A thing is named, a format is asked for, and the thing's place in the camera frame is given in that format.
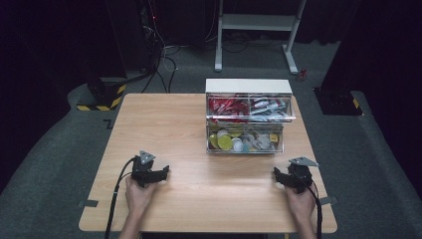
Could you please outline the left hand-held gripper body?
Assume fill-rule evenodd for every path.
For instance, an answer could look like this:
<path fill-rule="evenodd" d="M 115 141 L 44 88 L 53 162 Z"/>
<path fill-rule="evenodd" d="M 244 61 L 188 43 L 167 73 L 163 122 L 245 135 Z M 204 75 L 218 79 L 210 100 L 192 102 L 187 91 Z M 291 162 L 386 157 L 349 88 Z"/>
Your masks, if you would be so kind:
<path fill-rule="evenodd" d="M 146 188 L 149 184 L 155 182 L 153 171 L 155 156 L 144 150 L 139 152 L 133 158 L 131 178 L 137 182 L 141 188 Z"/>

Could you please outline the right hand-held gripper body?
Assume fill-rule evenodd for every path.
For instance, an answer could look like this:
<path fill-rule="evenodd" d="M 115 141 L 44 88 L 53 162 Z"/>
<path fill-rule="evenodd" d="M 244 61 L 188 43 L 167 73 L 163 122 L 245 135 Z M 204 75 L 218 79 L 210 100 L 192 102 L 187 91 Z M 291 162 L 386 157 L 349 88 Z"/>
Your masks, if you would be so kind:
<path fill-rule="evenodd" d="M 305 156 L 292 158 L 288 166 L 288 187 L 294 188 L 297 194 L 305 191 L 314 181 L 311 167 L 319 167 L 319 164 Z"/>

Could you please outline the clear divided drawer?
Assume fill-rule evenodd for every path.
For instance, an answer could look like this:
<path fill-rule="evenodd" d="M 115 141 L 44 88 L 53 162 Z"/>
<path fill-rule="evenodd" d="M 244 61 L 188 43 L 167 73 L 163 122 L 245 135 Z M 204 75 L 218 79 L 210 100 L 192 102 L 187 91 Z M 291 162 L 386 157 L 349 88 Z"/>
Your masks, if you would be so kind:
<path fill-rule="evenodd" d="M 208 100 L 213 98 L 227 98 L 227 99 L 236 99 L 244 101 L 248 105 L 248 113 L 245 116 L 215 116 L 211 115 L 208 108 Z M 283 117 L 280 115 L 277 116 L 251 116 L 250 110 L 253 103 L 259 101 L 269 101 L 269 100 L 281 100 L 286 103 L 289 116 Z M 217 120 L 217 121 L 233 121 L 233 122 L 289 122 L 296 118 L 291 95 L 280 95 L 280 94 L 247 94 L 247 93 L 237 93 L 237 94 L 207 94 L 206 95 L 206 118 L 208 120 Z"/>

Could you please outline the person's left hand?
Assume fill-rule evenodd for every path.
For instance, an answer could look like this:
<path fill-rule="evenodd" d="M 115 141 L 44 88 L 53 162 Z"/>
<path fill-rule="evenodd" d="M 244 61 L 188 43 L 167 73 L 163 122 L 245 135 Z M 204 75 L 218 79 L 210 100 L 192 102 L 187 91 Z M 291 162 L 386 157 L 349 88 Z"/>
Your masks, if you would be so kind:
<path fill-rule="evenodd" d="M 157 186 L 156 183 L 149 184 L 146 188 L 140 187 L 133 179 L 125 181 L 125 198 L 131 215 L 141 215 L 152 198 L 152 194 Z"/>

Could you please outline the person's right hand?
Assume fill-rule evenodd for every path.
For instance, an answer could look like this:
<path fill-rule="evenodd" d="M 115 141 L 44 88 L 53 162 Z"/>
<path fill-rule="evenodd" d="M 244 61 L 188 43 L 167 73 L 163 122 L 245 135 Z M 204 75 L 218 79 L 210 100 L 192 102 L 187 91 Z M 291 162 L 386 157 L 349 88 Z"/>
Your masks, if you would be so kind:
<path fill-rule="evenodd" d="M 289 207 L 296 222 L 311 221 L 316 207 L 315 189 L 310 187 L 297 193 L 291 187 L 285 187 Z"/>

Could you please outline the clear drawer with capsules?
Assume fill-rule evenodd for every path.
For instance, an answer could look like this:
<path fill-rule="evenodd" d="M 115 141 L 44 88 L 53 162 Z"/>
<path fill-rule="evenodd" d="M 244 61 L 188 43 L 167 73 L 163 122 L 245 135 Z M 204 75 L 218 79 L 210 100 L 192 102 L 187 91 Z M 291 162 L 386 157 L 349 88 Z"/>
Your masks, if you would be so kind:
<path fill-rule="evenodd" d="M 284 151 L 281 123 L 206 123 L 208 153 L 278 153 Z"/>

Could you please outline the pile of round capsules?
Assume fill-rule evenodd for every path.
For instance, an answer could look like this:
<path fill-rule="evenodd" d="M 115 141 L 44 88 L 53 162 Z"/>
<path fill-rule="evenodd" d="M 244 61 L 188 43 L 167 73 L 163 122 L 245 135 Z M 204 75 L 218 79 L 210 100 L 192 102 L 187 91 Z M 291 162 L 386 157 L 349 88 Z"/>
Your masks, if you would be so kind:
<path fill-rule="evenodd" d="M 283 135 L 266 130 L 210 131 L 209 153 L 277 153 L 284 151 Z"/>

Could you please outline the pile of white stick packets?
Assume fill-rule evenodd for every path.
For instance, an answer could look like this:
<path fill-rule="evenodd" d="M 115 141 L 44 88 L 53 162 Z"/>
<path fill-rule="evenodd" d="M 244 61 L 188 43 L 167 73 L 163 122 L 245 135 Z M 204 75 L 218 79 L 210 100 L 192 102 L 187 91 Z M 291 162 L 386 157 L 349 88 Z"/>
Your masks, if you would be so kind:
<path fill-rule="evenodd" d="M 283 116 L 288 117 L 289 112 L 285 102 L 281 100 L 259 101 L 252 104 L 251 116 Z"/>

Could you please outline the black base with yellow mark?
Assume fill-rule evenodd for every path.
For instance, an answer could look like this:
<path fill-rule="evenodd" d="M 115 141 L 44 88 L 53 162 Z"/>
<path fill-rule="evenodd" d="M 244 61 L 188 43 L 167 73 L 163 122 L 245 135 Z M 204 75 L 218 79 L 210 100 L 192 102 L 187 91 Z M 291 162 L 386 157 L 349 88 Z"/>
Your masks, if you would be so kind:
<path fill-rule="evenodd" d="M 334 93 L 314 88 L 318 105 L 324 115 L 330 116 L 362 116 L 363 111 L 358 100 L 351 94 L 336 96 Z"/>

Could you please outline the black yellow striped base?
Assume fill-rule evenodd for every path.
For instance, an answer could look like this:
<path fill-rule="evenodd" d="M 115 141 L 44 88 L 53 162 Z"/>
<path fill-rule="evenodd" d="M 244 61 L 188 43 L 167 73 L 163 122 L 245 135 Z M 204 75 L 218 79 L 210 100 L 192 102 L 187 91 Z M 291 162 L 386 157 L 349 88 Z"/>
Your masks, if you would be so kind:
<path fill-rule="evenodd" d="M 125 84 L 105 83 L 102 80 L 87 82 L 77 102 L 77 109 L 82 112 L 113 111 L 120 103 L 124 90 Z"/>

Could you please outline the pile of red stick packets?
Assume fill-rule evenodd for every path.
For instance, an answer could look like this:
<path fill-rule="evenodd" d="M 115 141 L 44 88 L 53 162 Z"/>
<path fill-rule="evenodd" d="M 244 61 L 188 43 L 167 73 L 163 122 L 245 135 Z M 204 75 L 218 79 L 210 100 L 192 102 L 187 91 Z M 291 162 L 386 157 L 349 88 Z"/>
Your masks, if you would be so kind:
<path fill-rule="evenodd" d="M 248 105 L 236 99 L 209 99 L 208 108 L 210 114 L 215 116 L 245 116 L 248 113 Z"/>

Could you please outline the clear plastic drawer organizer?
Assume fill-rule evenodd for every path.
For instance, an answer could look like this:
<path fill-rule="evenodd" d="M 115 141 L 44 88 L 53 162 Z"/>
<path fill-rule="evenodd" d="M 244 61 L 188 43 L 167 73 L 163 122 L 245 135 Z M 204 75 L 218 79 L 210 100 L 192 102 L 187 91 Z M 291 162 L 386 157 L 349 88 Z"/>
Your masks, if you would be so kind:
<path fill-rule="evenodd" d="M 274 79 L 208 79 L 205 87 L 205 97 L 207 94 L 280 94 L 291 95 L 293 99 L 293 91 L 290 83 L 287 80 L 274 80 Z M 208 121 L 219 122 L 232 122 L 233 121 L 217 121 L 206 119 Z M 274 122 L 268 123 L 281 123 L 283 126 L 287 122 Z"/>

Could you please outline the white metal stand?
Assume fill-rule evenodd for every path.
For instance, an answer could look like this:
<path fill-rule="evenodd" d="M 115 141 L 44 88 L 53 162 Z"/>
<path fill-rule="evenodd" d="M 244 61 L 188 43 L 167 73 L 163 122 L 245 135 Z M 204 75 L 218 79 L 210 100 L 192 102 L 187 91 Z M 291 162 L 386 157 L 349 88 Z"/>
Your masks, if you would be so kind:
<path fill-rule="evenodd" d="M 300 70 L 292 54 L 292 47 L 301 24 L 307 0 L 300 0 L 297 13 L 292 16 L 282 15 L 254 15 L 254 14 L 228 14 L 224 12 L 224 0 L 219 0 L 217 44 L 215 52 L 214 70 L 221 72 L 223 69 L 222 37 L 224 30 L 249 30 L 249 31 L 275 31 L 289 32 L 290 37 L 286 45 L 282 46 L 290 73 L 297 75 Z"/>

